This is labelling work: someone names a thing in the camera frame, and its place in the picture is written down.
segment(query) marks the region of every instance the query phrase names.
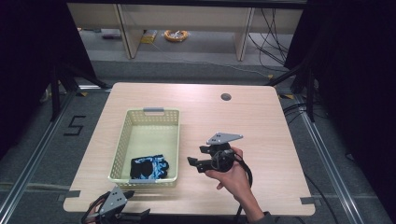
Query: plastic basket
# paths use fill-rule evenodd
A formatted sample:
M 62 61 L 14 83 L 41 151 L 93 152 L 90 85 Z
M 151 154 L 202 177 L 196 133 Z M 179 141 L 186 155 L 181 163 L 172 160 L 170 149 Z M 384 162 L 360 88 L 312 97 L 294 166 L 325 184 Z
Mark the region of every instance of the plastic basket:
M 127 111 L 108 179 L 121 189 L 166 188 L 176 185 L 179 111 L 137 108 Z M 169 163 L 162 179 L 131 179 L 131 159 L 163 154 Z

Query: wooden table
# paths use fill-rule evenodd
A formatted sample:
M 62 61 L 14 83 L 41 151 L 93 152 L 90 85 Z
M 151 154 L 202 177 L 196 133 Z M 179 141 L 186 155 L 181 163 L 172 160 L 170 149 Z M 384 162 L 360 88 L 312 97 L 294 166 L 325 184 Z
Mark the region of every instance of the wooden table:
M 230 101 L 221 99 L 223 93 Z M 216 132 L 238 133 L 231 142 L 244 150 L 253 173 L 252 190 L 264 211 L 279 216 L 310 216 L 313 204 L 290 131 L 276 91 L 272 87 L 233 85 L 117 83 L 114 85 L 92 135 L 64 209 L 85 212 L 89 204 L 115 186 L 110 172 L 121 125 L 127 109 L 173 107 L 180 110 L 180 142 L 177 185 L 174 189 L 137 191 L 123 212 L 176 215 L 234 215 L 238 203 L 218 181 L 198 174 L 187 157 L 210 159 L 199 146 Z

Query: gray carpet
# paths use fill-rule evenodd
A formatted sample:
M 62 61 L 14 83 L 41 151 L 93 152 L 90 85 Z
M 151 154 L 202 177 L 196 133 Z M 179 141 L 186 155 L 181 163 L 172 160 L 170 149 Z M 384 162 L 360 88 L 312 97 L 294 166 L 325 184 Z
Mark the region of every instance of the gray carpet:
M 279 76 L 280 72 L 264 69 L 260 66 L 236 66 L 243 70 L 254 70 L 262 75 L 244 72 L 231 67 L 214 64 L 186 63 L 116 63 L 92 62 L 99 79 L 107 84 L 119 81 L 129 82 L 160 82 L 160 83 L 205 83 L 233 85 L 263 85 L 268 75 Z M 80 84 L 91 84 L 77 78 Z M 276 86 L 284 91 L 290 86 L 292 78 Z M 88 145 L 96 122 L 100 117 L 108 92 L 89 92 L 86 96 L 75 96 L 66 108 L 63 120 L 50 141 L 43 160 L 33 175 L 30 184 L 23 194 L 8 223 L 78 223 L 81 213 L 67 213 L 63 210 L 63 199 L 74 175 L 77 172 L 85 148 Z M 281 99 L 283 108 L 296 104 L 292 99 Z M 303 117 L 297 110 L 286 116 L 290 123 L 290 132 L 296 146 L 304 172 L 314 181 L 319 190 L 326 196 L 330 208 L 334 211 L 338 223 L 349 223 L 346 212 L 335 193 L 334 187 L 318 156 L 311 136 L 306 130 Z M 354 161 L 345 157 L 347 149 L 342 138 L 332 126 L 332 119 L 326 114 L 325 107 L 315 105 L 316 125 L 323 141 L 346 182 L 346 186 L 354 196 L 363 214 L 365 223 L 391 223 L 375 193 L 364 178 L 363 173 Z M 2 202 L 29 160 L 40 136 L 50 123 L 51 103 L 47 101 L 40 106 L 26 128 L 21 141 L 12 148 L 0 161 L 0 202 Z M 78 130 L 69 128 L 74 116 L 74 124 L 83 125 L 79 135 L 65 136 L 65 133 L 76 133 Z M 316 199 L 317 212 L 312 217 L 301 217 L 305 223 L 335 223 L 329 206 L 320 197 L 309 181 L 308 186 Z M 171 217 L 149 216 L 143 223 L 230 223 L 230 217 Z M 280 217 L 277 223 L 302 223 L 297 217 Z

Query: tabletop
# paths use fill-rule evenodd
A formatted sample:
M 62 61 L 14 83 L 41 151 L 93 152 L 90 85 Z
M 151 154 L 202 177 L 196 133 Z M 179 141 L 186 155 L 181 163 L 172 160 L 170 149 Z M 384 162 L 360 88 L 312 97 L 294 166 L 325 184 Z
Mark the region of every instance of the tabletop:
M 221 95 L 229 94 L 231 100 Z M 125 113 L 131 108 L 172 107 L 180 111 L 177 183 L 170 189 L 137 190 L 123 212 L 176 215 L 234 215 L 237 201 L 218 181 L 199 174 L 187 157 L 207 160 L 199 146 L 214 133 L 244 137 L 231 146 L 244 150 L 253 174 L 252 191 L 263 211 L 278 216 L 310 216 L 311 194 L 290 131 L 273 87 L 117 83 L 92 134 L 70 188 L 79 196 L 66 198 L 68 212 L 85 212 L 89 204 L 114 188 L 109 175 Z

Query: blue and black fabric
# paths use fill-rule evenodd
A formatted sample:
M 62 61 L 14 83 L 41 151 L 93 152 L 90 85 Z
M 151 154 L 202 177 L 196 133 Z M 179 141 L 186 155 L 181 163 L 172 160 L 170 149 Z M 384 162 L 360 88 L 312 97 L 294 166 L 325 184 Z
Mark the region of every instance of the blue and black fabric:
M 168 175 L 169 163 L 163 155 L 131 159 L 132 179 L 161 179 Z

